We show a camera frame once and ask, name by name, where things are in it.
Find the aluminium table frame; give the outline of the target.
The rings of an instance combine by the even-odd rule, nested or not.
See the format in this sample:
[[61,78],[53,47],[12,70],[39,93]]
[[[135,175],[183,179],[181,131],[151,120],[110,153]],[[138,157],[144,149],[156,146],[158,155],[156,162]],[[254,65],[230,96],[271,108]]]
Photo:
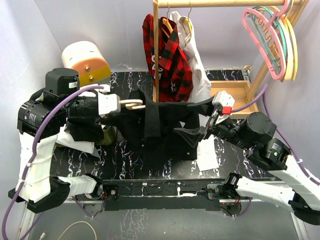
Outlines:
[[307,240],[305,224],[281,207],[242,202],[244,215],[191,209],[105,211],[98,200],[68,199],[44,214],[26,210],[21,231],[29,240]]

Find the black button shirt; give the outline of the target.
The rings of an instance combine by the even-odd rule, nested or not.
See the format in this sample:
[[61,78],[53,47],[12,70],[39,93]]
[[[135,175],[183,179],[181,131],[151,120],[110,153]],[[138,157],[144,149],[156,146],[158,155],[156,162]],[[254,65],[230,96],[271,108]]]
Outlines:
[[187,102],[159,102],[140,90],[129,94],[130,100],[141,100],[144,109],[129,110],[101,117],[97,97],[78,97],[67,108],[67,126],[77,142],[99,142],[103,139],[102,125],[116,127],[131,148],[152,161],[164,158],[193,161],[198,158],[196,147],[190,146],[175,128],[196,129],[201,125],[199,115],[190,111]]

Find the white hanging shirt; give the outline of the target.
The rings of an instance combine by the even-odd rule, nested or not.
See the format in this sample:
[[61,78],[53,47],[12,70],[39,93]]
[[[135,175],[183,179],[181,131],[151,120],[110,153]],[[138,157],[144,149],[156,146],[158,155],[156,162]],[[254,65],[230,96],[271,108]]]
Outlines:
[[[192,72],[193,89],[188,101],[199,103],[211,97],[211,82],[201,61],[195,39],[195,29],[191,20],[181,16],[177,11],[170,13],[170,20],[176,23],[179,39],[179,47],[186,56]],[[219,167],[215,150],[215,138],[211,135],[198,143],[196,163],[199,171],[208,171]]]

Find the white shirt in basket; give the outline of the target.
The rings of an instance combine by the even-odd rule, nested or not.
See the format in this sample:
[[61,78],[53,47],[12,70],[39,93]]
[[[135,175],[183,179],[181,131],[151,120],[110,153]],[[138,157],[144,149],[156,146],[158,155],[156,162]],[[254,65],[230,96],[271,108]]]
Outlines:
[[68,148],[79,150],[81,152],[94,154],[97,152],[95,144],[89,141],[74,141],[72,135],[68,132],[62,131],[57,135],[56,143]]

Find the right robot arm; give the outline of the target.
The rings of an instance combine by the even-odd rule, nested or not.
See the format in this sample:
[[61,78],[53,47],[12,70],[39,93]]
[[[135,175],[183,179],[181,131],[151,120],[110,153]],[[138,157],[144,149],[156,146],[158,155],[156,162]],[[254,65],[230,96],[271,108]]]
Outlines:
[[[256,198],[282,207],[306,223],[320,224],[320,187],[305,175],[306,171],[299,167],[293,151],[274,137],[277,126],[267,115],[252,113],[240,124],[235,124],[227,117],[231,108],[220,103],[203,101],[192,103],[187,109],[209,118],[205,127],[188,132],[191,146],[214,135],[248,150],[247,160],[287,184],[287,187],[264,184],[230,173],[222,185],[210,189],[209,193],[230,199]],[[219,122],[219,117],[226,119]]]

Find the beige plastic hanger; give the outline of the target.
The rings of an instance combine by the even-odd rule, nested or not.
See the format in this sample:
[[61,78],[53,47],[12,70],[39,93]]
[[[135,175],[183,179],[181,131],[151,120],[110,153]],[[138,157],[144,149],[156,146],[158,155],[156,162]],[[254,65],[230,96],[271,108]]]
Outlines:
[[127,110],[141,110],[146,108],[141,99],[120,100],[119,104],[124,105]]

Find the wooden clothes rack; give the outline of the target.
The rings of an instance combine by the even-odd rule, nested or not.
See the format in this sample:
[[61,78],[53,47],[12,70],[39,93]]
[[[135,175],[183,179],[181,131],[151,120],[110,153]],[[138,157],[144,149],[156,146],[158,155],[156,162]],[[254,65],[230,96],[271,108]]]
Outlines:
[[[158,16],[163,8],[214,8],[245,7],[242,24],[257,46],[264,60],[254,83],[243,81],[212,81],[211,92],[219,100],[232,119],[244,119],[251,113],[258,112],[256,102],[266,91],[263,86],[258,92],[267,73],[273,80],[294,81],[298,71],[298,48],[293,30],[308,1],[306,0],[155,0],[153,15]],[[271,34],[271,44],[265,52],[253,31],[246,23],[249,16],[256,16],[261,28]]]

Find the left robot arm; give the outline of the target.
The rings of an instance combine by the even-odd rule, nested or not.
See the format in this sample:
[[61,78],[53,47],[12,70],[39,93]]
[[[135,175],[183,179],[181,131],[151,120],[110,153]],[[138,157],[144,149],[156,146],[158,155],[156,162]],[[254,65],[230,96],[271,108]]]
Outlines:
[[199,115],[188,102],[159,102],[143,91],[132,91],[122,100],[107,84],[79,86],[76,70],[54,68],[45,76],[45,87],[19,109],[17,129],[21,144],[20,173],[16,187],[8,192],[15,202],[26,202],[35,214],[62,205],[66,199],[86,195],[102,200],[104,209],[116,211],[120,186],[105,183],[90,173],[75,177],[51,175],[57,143],[93,153],[104,129],[120,132],[139,154],[156,165],[169,158],[194,160],[197,148],[177,132],[196,129]]

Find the yellow plastic hanger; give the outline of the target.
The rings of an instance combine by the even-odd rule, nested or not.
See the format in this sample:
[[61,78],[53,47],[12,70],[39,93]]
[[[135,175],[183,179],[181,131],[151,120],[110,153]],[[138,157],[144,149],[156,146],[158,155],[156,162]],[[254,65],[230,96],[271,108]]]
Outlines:
[[[275,71],[279,73],[282,69],[281,58],[273,37],[269,34],[268,28],[265,27],[264,22],[257,16],[251,16],[251,20],[261,38],[261,42],[269,55],[269,59],[271,60]],[[280,81],[294,81],[298,71],[298,47],[293,26],[286,14],[274,20],[272,26],[276,33],[280,35],[280,44],[286,62],[286,72]]]

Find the green plastic laundry basket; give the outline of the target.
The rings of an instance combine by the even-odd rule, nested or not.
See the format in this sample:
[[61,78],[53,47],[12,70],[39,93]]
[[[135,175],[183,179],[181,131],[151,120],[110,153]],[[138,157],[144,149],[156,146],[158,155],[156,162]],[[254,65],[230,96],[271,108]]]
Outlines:
[[108,146],[111,145],[116,139],[116,129],[114,126],[104,125],[102,128],[103,139],[96,142],[96,146]]

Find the red plaid hanging shirt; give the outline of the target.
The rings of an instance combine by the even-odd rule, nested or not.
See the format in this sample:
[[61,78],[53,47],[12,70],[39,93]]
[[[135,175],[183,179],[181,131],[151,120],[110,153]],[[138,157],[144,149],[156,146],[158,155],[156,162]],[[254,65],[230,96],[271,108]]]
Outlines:
[[[161,102],[187,102],[193,90],[192,70],[180,48],[177,24],[169,20],[172,31],[158,19],[158,78]],[[150,75],[155,77],[154,16],[146,15],[143,24],[143,47]]]

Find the round pastel drawer box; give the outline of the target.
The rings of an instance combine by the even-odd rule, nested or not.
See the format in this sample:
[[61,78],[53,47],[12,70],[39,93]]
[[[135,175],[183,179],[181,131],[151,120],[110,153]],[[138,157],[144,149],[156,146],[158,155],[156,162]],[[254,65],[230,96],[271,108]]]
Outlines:
[[98,47],[90,41],[78,41],[68,45],[61,54],[65,68],[78,72],[79,86],[108,84],[111,69]]

